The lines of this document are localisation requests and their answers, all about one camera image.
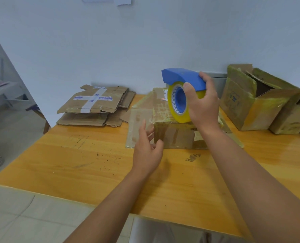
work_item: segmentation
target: person's left hand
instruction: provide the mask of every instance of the person's left hand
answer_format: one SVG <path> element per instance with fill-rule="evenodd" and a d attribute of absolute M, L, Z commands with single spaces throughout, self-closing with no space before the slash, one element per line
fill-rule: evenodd
<path fill-rule="evenodd" d="M 134 147 L 132 171 L 147 178 L 160 164 L 164 142 L 158 140 L 156 144 L 151 145 L 150 141 L 155 136 L 154 127 L 145 130 L 145 126 L 146 121 L 143 120 L 139 128 L 139 140 Z"/>

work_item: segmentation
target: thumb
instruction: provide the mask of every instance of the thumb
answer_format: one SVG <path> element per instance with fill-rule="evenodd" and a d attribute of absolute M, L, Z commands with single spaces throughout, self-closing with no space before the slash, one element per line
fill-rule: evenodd
<path fill-rule="evenodd" d="M 164 142 L 162 140 L 158 140 L 157 143 L 156 143 L 156 148 L 154 150 L 156 152 L 157 155 L 161 155 L 162 156 L 162 153 L 164 151 Z"/>
<path fill-rule="evenodd" d="M 192 103 L 192 102 L 198 100 L 196 91 L 195 91 L 193 85 L 191 85 L 190 83 L 184 83 L 184 92 L 185 92 L 188 103 Z"/>

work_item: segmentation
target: gray floor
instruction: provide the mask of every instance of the gray floor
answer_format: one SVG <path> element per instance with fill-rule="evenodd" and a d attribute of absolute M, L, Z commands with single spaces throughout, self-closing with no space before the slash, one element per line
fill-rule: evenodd
<path fill-rule="evenodd" d="M 32 111 L 0 110 L 0 171 L 43 135 L 45 121 Z M 63 242 L 94 208 L 46 195 L 0 186 L 0 243 Z M 134 215 L 118 239 L 128 243 Z M 198 243 L 201 230 L 171 225 L 176 243 Z M 230 242 L 221 235 L 213 242 Z"/>

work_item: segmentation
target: yellow tape roll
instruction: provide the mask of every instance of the yellow tape roll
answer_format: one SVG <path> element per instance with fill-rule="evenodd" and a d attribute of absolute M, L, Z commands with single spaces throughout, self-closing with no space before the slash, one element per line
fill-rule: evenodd
<path fill-rule="evenodd" d="M 179 123 L 191 122 L 183 86 L 183 82 L 175 82 L 169 86 L 167 95 L 169 110 Z M 196 92 L 198 98 L 203 98 L 205 93 L 206 90 Z"/>

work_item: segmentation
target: wooden tabletop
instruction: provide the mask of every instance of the wooden tabletop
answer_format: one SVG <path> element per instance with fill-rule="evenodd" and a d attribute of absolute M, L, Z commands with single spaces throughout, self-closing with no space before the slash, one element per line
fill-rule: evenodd
<path fill-rule="evenodd" d="M 238 131 L 223 116 L 244 149 L 300 198 L 300 134 Z M 98 205 L 132 167 L 127 132 L 126 123 L 55 126 L 0 173 L 0 185 Z M 165 149 L 132 213 L 250 238 L 208 150 Z"/>

